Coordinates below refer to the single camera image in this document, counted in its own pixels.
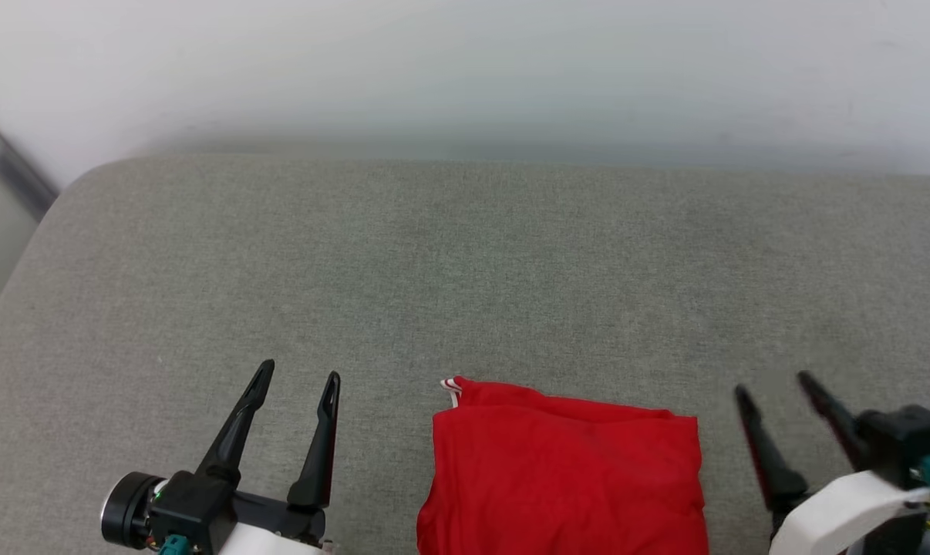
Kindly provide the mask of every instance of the red cloth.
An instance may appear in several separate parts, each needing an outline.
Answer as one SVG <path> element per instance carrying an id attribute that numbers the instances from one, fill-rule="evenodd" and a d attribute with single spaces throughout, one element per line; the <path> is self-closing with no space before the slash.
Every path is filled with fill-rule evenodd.
<path id="1" fill-rule="evenodd" d="M 420 554 L 708 553 L 697 419 L 450 382 Z"/>

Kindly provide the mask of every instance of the gray couch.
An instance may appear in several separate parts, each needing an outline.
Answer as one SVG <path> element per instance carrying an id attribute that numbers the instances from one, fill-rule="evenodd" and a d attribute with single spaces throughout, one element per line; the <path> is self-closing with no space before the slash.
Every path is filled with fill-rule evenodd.
<path id="1" fill-rule="evenodd" d="M 331 370 L 329 535 L 415 552 L 438 380 L 698 415 L 712 551 L 764 553 L 746 383 L 815 486 L 796 390 L 930 408 L 930 178 L 196 155 L 74 183 L 0 299 L 0 553 L 115 553 L 130 470 L 193 469 L 264 358 L 242 489 L 284 496 Z"/>

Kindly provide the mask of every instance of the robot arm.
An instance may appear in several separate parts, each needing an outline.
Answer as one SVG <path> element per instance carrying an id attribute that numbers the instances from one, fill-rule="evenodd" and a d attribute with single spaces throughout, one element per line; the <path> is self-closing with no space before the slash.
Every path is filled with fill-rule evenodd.
<path id="1" fill-rule="evenodd" d="M 814 377 L 799 382 L 856 473 L 810 495 L 763 428 L 743 386 L 736 404 L 768 510 L 771 555 L 930 553 L 930 411 L 916 405 L 853 418 Z"/>
<path id="2" fill-rule="evenodd" d="M 239 461 L 272 372 L 273 361 L 260 365 L 194 473 L 182 470 L 169 479 L 141 472 L 123 477 L 102 508 L 102 537 L 163 555 L 323 552 L 342 387 L 338 373 L 328 376 L 314 439 L 286 501 L 237 489 Z"/>

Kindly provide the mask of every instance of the metal bar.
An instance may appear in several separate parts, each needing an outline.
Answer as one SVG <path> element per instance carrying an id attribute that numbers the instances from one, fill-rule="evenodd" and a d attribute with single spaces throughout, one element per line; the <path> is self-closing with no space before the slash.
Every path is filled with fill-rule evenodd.
<path id="1" fill-rule="evenodd" d="M 16 193 L 30 214 L 40 221 L 57 199 L 55 187 L 46 183 L 0 134 L 0 179 Z"/>

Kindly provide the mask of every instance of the gray fabric surface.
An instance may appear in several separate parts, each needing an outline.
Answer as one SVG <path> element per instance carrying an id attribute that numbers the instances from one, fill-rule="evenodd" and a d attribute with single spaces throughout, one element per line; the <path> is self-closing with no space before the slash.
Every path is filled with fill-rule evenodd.
<path id="1" fill-rule="evenodd" d="M 451 375 L 698 415 L 713 552 L 765 553 L 733 386 L 815 486 L 848 465 L 797 370 L 855 410 L 930 408 L 930 178 L 99 168 L 0 299 L 0 553 L 126 552 L 99 536 L 108 489 L 193 469 L 264 358 L 278 371 L 241 488 L 285 495 L 338 370 L 328 519 L 344 553 L 416 551 Z"/>

